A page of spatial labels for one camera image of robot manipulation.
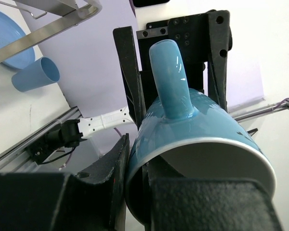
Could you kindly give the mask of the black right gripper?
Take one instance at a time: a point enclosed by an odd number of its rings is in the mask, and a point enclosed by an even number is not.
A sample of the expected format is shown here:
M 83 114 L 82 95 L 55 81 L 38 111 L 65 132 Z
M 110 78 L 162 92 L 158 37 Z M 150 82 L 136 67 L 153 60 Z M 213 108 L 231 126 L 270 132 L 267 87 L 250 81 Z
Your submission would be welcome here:
M 139 71 L 131 26 L 115 28 L 113 38 L 118 54 L 130 116 L 139 128 L 158 93 L 154 86 L 149 48 L 171 39 L 179 47 L 188 86 L 204 92 L 203 72 L 208 72 L 208 96 L 227 111 L 227 55 L 233 46 L 230 12 L 205 13 L 147 23 L 136 32 L 142 71 Z

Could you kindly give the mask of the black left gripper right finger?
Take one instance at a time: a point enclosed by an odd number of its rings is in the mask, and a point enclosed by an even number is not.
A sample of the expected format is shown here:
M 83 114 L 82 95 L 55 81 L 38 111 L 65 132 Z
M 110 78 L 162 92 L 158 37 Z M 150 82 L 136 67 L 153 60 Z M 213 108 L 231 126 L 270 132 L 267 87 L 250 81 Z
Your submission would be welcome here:
M 142 167 L 147 231 L 280 231 L 265 189 L 250 179 L 191 179 L 155 158 Z

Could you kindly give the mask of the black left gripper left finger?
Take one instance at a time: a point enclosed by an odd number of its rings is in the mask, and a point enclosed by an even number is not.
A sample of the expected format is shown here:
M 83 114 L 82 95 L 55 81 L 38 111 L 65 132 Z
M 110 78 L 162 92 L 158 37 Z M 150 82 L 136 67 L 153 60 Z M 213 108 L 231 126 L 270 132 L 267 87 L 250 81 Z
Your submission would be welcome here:
M 0 173 L 0 231 L 125 230 L 129 151 L 125 134 L 76 175 Z

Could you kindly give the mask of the blue white mug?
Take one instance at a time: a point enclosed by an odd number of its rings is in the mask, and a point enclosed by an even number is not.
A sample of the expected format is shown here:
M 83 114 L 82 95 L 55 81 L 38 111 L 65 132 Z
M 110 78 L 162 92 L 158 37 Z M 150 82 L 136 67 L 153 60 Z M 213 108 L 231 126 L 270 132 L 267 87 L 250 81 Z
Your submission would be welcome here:
M 160 156 L 188 178 L 245 178 L 258 181 L 269 196 L 276 174 L 251 136 L 207 95 L 188 86 L 177 43 L 165 39 L 149 48 L 158 97 L 134 141 L 125 175 L 127 206 L 145 222 L 138 180 L 141 168 Z

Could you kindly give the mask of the blue plastic cup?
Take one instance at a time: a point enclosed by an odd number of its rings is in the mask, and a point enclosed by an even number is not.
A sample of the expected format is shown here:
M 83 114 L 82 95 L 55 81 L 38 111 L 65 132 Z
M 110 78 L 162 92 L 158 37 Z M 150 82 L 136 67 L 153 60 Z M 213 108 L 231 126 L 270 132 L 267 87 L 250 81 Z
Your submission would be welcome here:
M 12 77 L 13 86 L 20 92 L 41 88 L 60 79 L 56 64 L 48 57 L 41 57 Z

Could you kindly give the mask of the light blue plate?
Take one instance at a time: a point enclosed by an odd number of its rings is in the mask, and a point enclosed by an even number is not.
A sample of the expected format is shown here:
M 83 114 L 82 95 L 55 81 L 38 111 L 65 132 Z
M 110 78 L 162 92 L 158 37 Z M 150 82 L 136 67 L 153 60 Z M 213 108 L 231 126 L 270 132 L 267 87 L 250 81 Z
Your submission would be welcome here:
M 10 17 L 0 12 L 0 49 L 11 44 L 12 42 L 24 37 L 26 34 L 23 29 Z M 35 52 L 29 48 L 19 54 L 16 54 L 2 64 L 13 69 L 24 69 L 35 62 Z

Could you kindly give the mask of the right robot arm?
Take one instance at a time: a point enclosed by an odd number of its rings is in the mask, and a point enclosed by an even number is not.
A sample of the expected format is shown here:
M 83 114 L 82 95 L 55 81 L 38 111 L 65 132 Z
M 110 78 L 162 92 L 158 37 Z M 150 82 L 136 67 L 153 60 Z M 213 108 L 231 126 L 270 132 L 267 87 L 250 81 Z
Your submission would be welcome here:
M 139 126 L 158 93 L 149 61 L 149 48 L 164 39 L 174 40 L 181 52 L 190 88 L 208 89 L 209 97 L 227 108 L 227 54 L 232 48 L 230 13 L 210 10 L 147 23 L 144 30 L 133 32 L 130 26 L 113 30 L 114 42 L 124 83 L 127 106 L 90 118 L 70 119 L 47 131 L 28 146 L 37 164 L 62 147 L 75 150 L 94 133 L 121 124 Z

